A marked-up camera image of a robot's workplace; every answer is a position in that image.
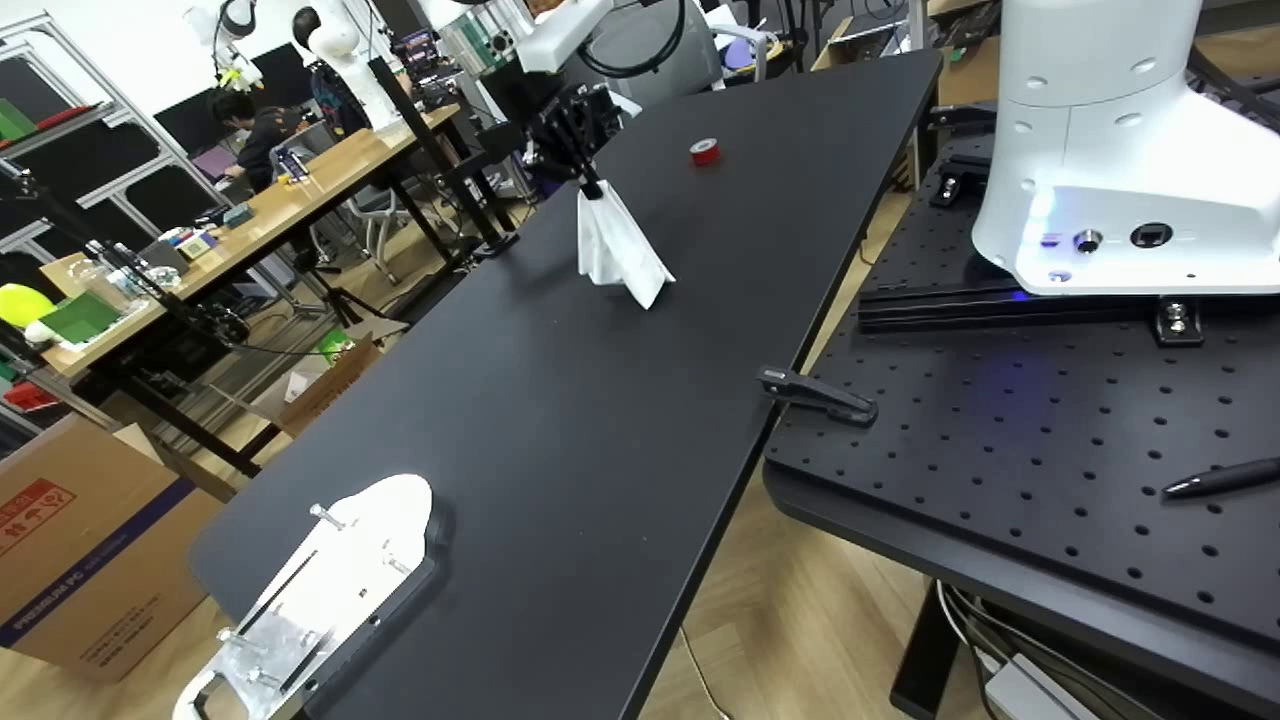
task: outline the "red object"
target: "red object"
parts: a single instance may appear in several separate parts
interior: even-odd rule
[[[725,153],[722,153],[718,136],[706,136],[706,139],[689,145],[689,164],[691,164],[691,166],[718,166],[722,154],[725,154]]]
[[[13,384],[3,393],[3,404],[16,409],[16,411],[46,411],[58,404],[58,397],[47,397],[42,384]]]

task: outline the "wire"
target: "wire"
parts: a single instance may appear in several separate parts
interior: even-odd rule
[[[992,699],[988,699],[988,672],[986,672],[986,663],[979,663],[979,655],[978,655],[978,646],[970,645],[970,659],[972,659],[972,677],[978,677],[978,694],[986,699],[986,710],[988,710],[988,720],[995,720],[995,706],[992,706]]]
[[[970,630],[963,630],[963,629],[955,622],[955,615],[954,615],[954,602],[948,602],[948,596],[946,596],[946,578],[934,578],[934,601],[937,601],[937,607],[946,610],[946,620],[954,622],[955,641],[959,641],[963,646],[972,646]]]
[[[706,688],[707,703],[722,710],[722,720],[734,720],[734,716],[730,716],[730,706],[718,699],[718,692],[713,692],[713,683],[707,683],[707,677],[706,677],[706,663],[699,663],[699,659],[696,659],[696,652],[691,652],[689,629],[681,629],[681,635],[685,635],[685,646],[689,646],[691,672],[696,672],[696,681],[699,681],[699,688]]]
[[[666,49],[658,49],[644,65],[603,65],[601,54],[592,54],[592,40],[598,33],[584,40],[584,49],[575,49],[575,54],[598,71],[598,75],[608,75],[608,79],[630,79],[630,75],[644,75],[644,71],[658,71],[666,60],[675,54],[681,40],[685,40],[685,4],[689,0],[675,0],[675,22],[674,22],[674,36],[666,40]]]
[[[963,602],[972,620],[992,622],[992,629],[1006,630],[1006,635],[1018,635],[1021,645],[1030,645],[1030,646],[1052,655],[1056,663],[1064,663],[1067,672],[1075,672],[1080,681],[1092,681],[1098,688],[1120,694],[1120,699],[1132,703],[1139,716],[1162,720],[1162,710],[1157,710],[1154,703],[1146,703],[1146,699],[1137,699],[1132,692],[1109,683],[1106,677],[1098,677],[1098,672],[1087,672],[1083,663],[1075,663],[1073,655],[1048,646],[1048,645],[1038,641],[1033,630],[1018,629],[1018,622],[1007,622],[1007,620],[1001,620],[1001,615],[992,615],[992,610],[986,610],[979,601],[972,601],[972,596],[963,596],[963,591],[955,591],[955,588],[948,588],[948,596],[955,596],[955,602]]]

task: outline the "table leg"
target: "table leg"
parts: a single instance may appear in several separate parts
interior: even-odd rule
[[[465,130],[459,130],[457,125],[444,125],[442,136],[450,139],[450,153],[451,153],[457,160],[465,160],[465,154],[473,153],[467,139],[465,139]],[[513,224],[513,216],[506,212],[506,203],[497,200],[485,166],[482,166],[473,181],[476,181],[485,203],[494,206],[497,224],[500,224],[506,230],[515,230],[515,224]]]
[[[910,652],[896,667],[892,692],[887,692],[892,706],[899,706],[915,720],[934,720],[946,699],[955,652],[959,652],[959,641],[929,591],[925,607],[915,615],[914,645],[910,645]]]
[[[204,425],[198,425],[193,417],[185,417],[176,404],[168,404],[168,397],[159,397],[154,384],[144,384],[139,376],[124,371],[119,389],[139,399],[150,411],[158,411],[159,421],[168,421],[172,427],[181,427],[185,434],[193,434],[199,449],[208,449],[214,457],[227,461],[235,471],[258,474],[259,468],[254,465],[254,452],[235,452],[232,444],[224,444],[221,434],[214,434]]]

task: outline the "cardboard box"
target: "cardboard box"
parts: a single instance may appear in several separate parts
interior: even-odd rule
[[[0,465],[0,646],[116,681],[199,601],[193,480],[68,417]]]

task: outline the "black cable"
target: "black cable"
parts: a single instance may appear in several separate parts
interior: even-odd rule
[[[674,36],[666,40],[666,49],[658,49],[644,65],[603,65],[601,54],[592,54],[592,40],[598,33],[584,40],[584,49],[575,49],[575,54],[598,71],[598,75],[608,75],[608,79],[630,79],[630,75],[644,75],[644,71],[658,71],[666,60],[675,54],[681,40],[685,40],[685,4],[689,0],[675,0],[675,22],[674,22]]]
[[[978,655],[972,645],[963,645],[963,652],[970,652],[970,659],[972,659],[978,694],[986,699],[988,720],[1001,720],[995,706],[992,706],[992,699],[988,699],[988,681],[992,681],[992,677],[988,677],[986,659]]]

